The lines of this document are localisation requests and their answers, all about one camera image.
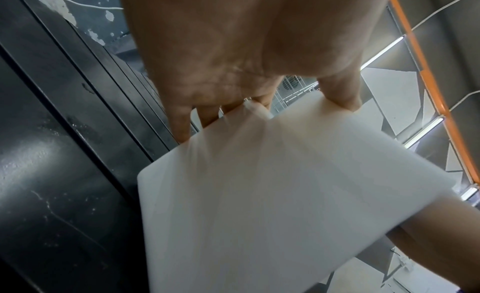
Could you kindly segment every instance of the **white cable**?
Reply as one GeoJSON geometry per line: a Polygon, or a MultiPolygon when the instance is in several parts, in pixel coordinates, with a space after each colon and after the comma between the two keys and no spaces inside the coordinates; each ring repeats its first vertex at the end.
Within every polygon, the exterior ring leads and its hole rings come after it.
{"type": "Polygon", "coordinates": [[[454,5],[455,3],[459,2],[460,0],[455,0],[455,1],[452,1],[450,2],[449,4],[445,5],[444,7],[434,11],[430,16],[428,16],[427,18],[423,19],[422,21],[420,21],[419,24],[415,25],[411,30],[412,31],[415,31],[416,28],[418,28],[419,26],[421,26],[422,24],[424,24],[428,19],[432,18],[433,16],[435,16],[436,14],[440,13],[441,11],[443,11],[444,9],[448,8],[448,7],[451,7],[452,5],[454,5]]]}
{"type": "Polygon", "coordinates": [[[81,7],[86,7],[86,8],[92,8],[92,9],[99,9],[99,10],[123,10],[122,7],[104,7],[104,6],[96,6],[96,5],[90,5],[90,4],[83,4],[83,3],[78,3],[73,0],[65,0],[70,3],[73,3],[74,5],[78,5],[81,7]]]}
{"type": "Polygon", "coordinates": [[[480,93],[480,89],[466,94],[459,102],[455,103],[455,105],[451,107],[450,111],[455,110],[455,108],[458,107],[462,102],[467,100],[468,97],[470,97],[472,95],[475,95],[475,94],[478,94],[478,93],[480,93]]]}

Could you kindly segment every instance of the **skin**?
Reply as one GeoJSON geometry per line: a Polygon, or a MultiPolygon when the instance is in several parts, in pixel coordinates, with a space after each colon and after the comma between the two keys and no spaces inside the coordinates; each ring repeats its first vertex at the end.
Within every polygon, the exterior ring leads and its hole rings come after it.
{"type": "MultiPolygon", "coordinates": [[[[121,0],[174,137],[251,97],[270,108],[284,75],[317,77],[331,101],[359,99],[362,52],[388,0],[121,0]]],[[[480,212],[444,197],[387,235],[466,292],[480,292],[480,212]]]]}

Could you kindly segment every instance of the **finger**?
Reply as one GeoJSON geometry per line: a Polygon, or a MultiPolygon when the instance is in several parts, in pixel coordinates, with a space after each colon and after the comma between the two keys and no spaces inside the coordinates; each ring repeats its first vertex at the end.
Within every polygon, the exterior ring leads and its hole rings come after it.
{"type": "Polygon", "coordinates": [[[208,127],[211,123],[219,118],[220,105],[197,106],[196,111],[200,123],[203,128],[208,127]]]}
{"type": "Polygon", "coordinates": [[[328,76],[318,78],[320,90],[327,99],[337,105],[356,111],[362,106],[360,99],[360,64],[361,55],[342,71],[328,76]]]}
{"type": "Polygon", "coordinates": [[[221,106],[221,111],[223,112],[223,114],[227,114],[228,112],[231,112],[233,110],[235,110],[237,107],[241,106],[242,104],[244,104],[244,100],[237,100],[233,103],[229,103],[229,104],[224,104],[221,106]]]}
{"type": "Polygon", "coordinates": [[[163,104],[165,114],[170,123],[170,129],[175,140],[182,144],[190,139],[190,113],[191,106],[163,104]]]}
{"type": "Polygon", "coordinates": [[[268,93],[266,95],[261,95],[261,96],[257,96],[257,97],[252,97],[251,99],[252,100],[255,100],[256,102],[262,104],[267,110],[270,111],[270,108],[272,107],[272,100],[275,96],[275,92],[277,90],[271,92],[271,93],[268,93]]]}

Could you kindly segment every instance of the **fluorescent tube light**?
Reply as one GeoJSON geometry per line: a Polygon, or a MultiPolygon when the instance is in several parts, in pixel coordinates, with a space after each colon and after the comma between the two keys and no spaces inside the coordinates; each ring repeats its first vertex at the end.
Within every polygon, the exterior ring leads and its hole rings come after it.
{"type": "Polygon", "coordinates": [[[428,132],[433,130],[436,126],[441,124],[445,120],[445,117],[438,116],[432,122],[430,122],[426,127],[424,127],[421,131],[419,131],[415,136],[410,138],[409,141],[407,141],[403,146],[406,149],[410,149],[414,144],[416,144],[420,139],[422,139],[423,136],[425,136],[428,132]]]}
{"type": "Polygon", "coordinates": [[[468,189],[466,189],[466,191],[460,196],[461,197],[461,200],[463,200],[464,202],[469,200],[470,197],[472,197],[473,195],[475,195],[476,192],[479,191],[479,187],[476,186],[476,185],[472,185],[470,186],[468,189]]]}
{"type": "Polygon", "coordinates": [[[398,38],[397,40],[395,40],[394,42],[390,43],[387,47],[385,47],[384,49],[382,49],[378,54],[376,54],[375,56],[372,57],[372,59],[368,60],[367,62],[365,62],[361,67],[360,67],[360,71],[365,69],[366,67],[368,67],[372,62],[374,62],[375,60],[377,60],[380,56],[382,56],[383,54],[385,54],[386,52],[388,52],[388,50],[390,50],[391,48],[393,48],[397,43],[399,43],[400,41],[402,41],[405,37],[404,36],[401,36],[400,38],[398,38]]]}

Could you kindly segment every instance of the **peeling paint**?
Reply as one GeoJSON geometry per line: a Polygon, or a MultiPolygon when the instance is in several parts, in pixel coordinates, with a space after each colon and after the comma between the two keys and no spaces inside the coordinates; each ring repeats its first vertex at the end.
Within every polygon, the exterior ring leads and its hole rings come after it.
{"type": "Polygon", "coordinates": [[[113,20],[115,20],[114,14],[112,14],[112,12],[109,11],[109,10],[106,10],[106,11],[105,11],[105,17],[106,17],[106,19],[107,19],[108,21],[110,21],[110,22],[112,22],[113,20]]]}
{"type": "Polygon", "coordinates": [[[63,0],[39,0],[42,2],[44,5],[46,5],[49,9],[52,11],[55,11],[62,15],[65,20],[73,24],[74,26],[77,26],[77,20],[75,20],[74,15],[70,12],[69,8],[67,7],[67,4],[63,0]]]}
{"type": "Polygon", "coordinates": [[[91,29],[88,29],[88,34],[93,40],[95,40],[102,46],[105,46],[105,41],[103,41],[102,39],[99,39],[99,34],[97,34],[96,32],[93,32],[91,29]]]}

